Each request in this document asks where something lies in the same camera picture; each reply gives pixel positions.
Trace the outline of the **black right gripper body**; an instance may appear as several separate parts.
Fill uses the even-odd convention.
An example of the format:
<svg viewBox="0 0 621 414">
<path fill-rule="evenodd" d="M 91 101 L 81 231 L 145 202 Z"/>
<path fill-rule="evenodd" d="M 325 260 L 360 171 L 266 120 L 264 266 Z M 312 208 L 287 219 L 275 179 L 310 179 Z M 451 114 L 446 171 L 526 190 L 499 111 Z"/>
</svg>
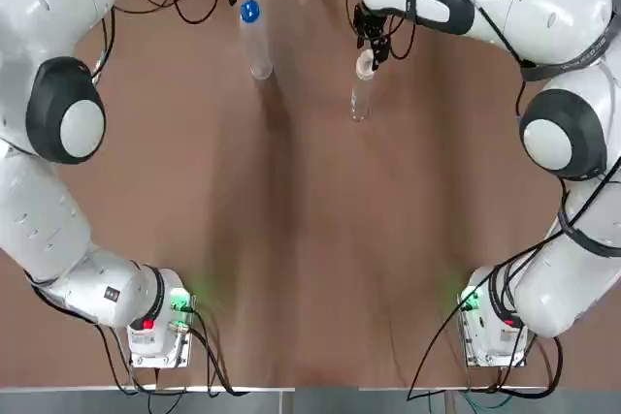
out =
<svg viewBox="0 0 621 414">
<path fill-rule="evenodd" d="M 384 35 L 386 17 L 372 12 L 363 2 L 354 7 L 353 28 L 360 39 L 379 39 Z"/>
</svg>

